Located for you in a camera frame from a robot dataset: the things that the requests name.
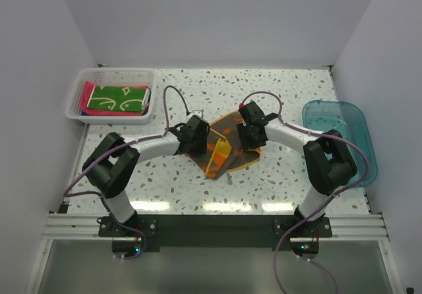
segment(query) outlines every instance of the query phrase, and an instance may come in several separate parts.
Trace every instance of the green cloth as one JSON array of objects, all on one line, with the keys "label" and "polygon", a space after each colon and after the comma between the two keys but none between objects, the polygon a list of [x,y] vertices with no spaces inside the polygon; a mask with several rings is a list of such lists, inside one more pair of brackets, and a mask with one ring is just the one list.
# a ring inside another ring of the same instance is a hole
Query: green cloth
[{"label": "green cloth", "polygon": [[148,106],[149,88],[96,86],[88,100],[88,107],[102,111],[142,113]]}]

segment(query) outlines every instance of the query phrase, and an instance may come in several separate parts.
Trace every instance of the black mounting plate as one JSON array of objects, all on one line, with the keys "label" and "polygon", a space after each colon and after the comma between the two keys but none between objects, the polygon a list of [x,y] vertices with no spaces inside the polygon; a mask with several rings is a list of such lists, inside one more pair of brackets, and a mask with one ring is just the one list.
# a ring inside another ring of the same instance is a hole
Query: black mounting plate
[{"label": "black mounting plate", "polygon": [[[140,229],[148,239],[146,251],[160,247],[250,247],[274,250],[281,236],[297,222],[294,215],[138,215]],[[106,216],[98,218],[100,237],[132,237]],[[289,238],[332,237],[326,217],[304,225]],[[291,250],[290,240],[280,250]]]}]

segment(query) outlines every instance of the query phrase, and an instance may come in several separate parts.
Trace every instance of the speckled tabletop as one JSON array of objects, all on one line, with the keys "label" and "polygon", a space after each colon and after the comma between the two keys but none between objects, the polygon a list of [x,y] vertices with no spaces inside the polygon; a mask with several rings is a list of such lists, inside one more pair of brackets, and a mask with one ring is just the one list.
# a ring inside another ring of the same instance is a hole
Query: speckled tabletop
[{"label": "speckled tabletop", "polygon": [[[91,125],[84,143],[78,170],[100,143],[104,135],[115,131],[128,140],[164,131],[162,92],[167,84],[175,85],[186,97],[190,109],[203,109],[211,122],[237,109],[243,98],[257,90],[281,96],[283,118],[302,124],[302,108],[311,100],[336,100],[328,70],[268,69],[160,69],[153,116],[147,125]],[[270,96],[253,96],[265,113],[277,111]],[[178,95],[167,95],[173,124],[183,121],[185,112]],[[207,179],[203,171],[186,156],[159,157],[140,163],[127,185],[131,204],[143,214],[291,214],[305,197],[311,184],[305,160],[286,146],[268,142],[258,163],[224,175]],[[73,189],[95,189],[87,180]],[[104,214],[96,196],[70,199],[68,214]],[[352,189],[337,197],[327,214],[368,214],[363,188]]]}]

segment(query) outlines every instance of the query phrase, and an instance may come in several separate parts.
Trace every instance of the gray floor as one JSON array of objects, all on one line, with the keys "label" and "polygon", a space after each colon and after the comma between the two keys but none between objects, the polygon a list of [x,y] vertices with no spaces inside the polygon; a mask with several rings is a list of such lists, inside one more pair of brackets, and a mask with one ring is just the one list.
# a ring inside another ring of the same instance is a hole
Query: gray floor
[{"label": "gray floor", "polygon": [[[108,241],[55,242],[41,293],[281,293],[269,249],[166,248],[121,262]],[[377,243],[321,244],[317,256],[338,278],[342,294],[390,294]],[[334,293],[317,267],[279,255],[279,273],[289,294]]]}]

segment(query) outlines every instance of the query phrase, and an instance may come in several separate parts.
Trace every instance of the blue plastic tray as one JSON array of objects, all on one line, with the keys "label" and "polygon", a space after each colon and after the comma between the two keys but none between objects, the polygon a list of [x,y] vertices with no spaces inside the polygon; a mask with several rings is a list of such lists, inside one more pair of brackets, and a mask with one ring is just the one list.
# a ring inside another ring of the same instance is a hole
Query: blue plastic tray
[{"label": "blue plastic tray", "polygon": [[[311,101],[302,110],[303,126],[317,131],[340,131],[343,138],[356,144],[371,164],[368,177],[360,184],[361,187],[371,184],[378,175],[377,161],[368,131],[367,122],[362,111],[347,102]],[[362,157],[353,149],[349,148],[356,161],[357,175],[350,183],[358,180],[365,172],[365,164]]]}]

